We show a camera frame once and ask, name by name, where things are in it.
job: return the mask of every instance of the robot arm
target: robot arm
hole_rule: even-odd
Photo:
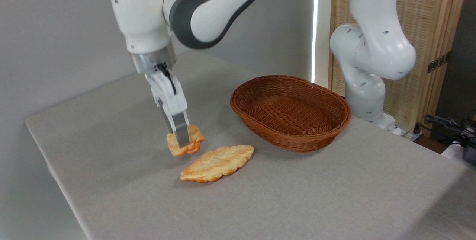
[[[217,44],[254,0],[111,0],[117,23],[138,73],[146,75],[180,147],[189,144],[187,102],[171,69],[176,62],[172,30],[186,46]]]
[[[344,74],[345,99],[353,115],[393,131],[394,119],[383,113],[381,77],[405,77],[415,64],[415,49],[403,34],[396,0],[350,0],[350,13],[358,25],[340,25],[330,40]]]

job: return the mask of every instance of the table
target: table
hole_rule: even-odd
[[[26,120],[89,239],[476,239],[476,174],[358,118],[328,147],[281,150],[233,113],[257,75],[204,53],[174,72],[205,141],[173,157],[146,79],[126,77]],[[208,150],[255,147],[236,173],[181,182]]]

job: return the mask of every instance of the croissant-shaped bread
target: croissant-shaped bread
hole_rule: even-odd
[[[180,180],[198,182],[217,181],[243,167],[253,154],[250,145],[224,146],[209,151],[183,170]]]
[[[169,133],[167,135],[167,144],[170,152],[173,156],[182,156],[184,154],[194,154],[200,150],[201,142],[204,140],[199,128],[195,125],[188,125],[187,131],[189,132],[190,144],[180,148],[175,133]]]

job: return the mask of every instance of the wooden panel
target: wooden panel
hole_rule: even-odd
[[[456,31],[456,21],[462,0],[397,0],[398,18],[403,32],[416,50],[413,70],[404,79],[384,79],[386,100],[384,111],[398,122],[413,126],[421,120],[436,100],[441,89],[444,68],[427,74],[428,64],[451,48]],[[355,23],[349,12],[348,0],[335,0],[335,30],[344,23]],[[340,66],[332,56],[330,87],[340,95],[345,94],[345,82]]]

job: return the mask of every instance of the brown woven basket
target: brown woven basket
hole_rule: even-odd
[[[351,116],[349,105],[337,93],[282,75],[245,82],[231,95],[230,105],[256,135],[293,152],[326,147]]]

